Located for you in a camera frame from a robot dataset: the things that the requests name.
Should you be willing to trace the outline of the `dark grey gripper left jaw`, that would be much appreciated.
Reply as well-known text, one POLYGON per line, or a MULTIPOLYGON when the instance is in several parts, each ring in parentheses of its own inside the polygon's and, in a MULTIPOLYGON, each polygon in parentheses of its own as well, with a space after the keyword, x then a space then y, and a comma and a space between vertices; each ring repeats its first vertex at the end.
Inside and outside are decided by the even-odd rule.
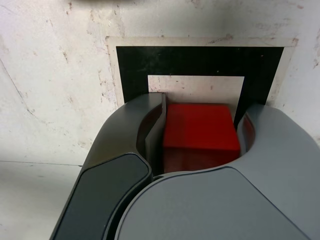
POLYGON ((164 93, 125 103, 97 134, 51 234, 53 240, 112 240, 133 198, 163 169, 164 93))

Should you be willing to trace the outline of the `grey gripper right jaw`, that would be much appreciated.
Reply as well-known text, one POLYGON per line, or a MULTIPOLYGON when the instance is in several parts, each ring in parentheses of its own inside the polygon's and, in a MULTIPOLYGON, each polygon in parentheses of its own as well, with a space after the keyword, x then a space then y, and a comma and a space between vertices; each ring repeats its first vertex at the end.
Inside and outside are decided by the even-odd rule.
POLYGON ((259 104, 237 134, 240 158, 148 185, 124 211, 115 239, 319 239, 319 145, 285 113, 259 104))

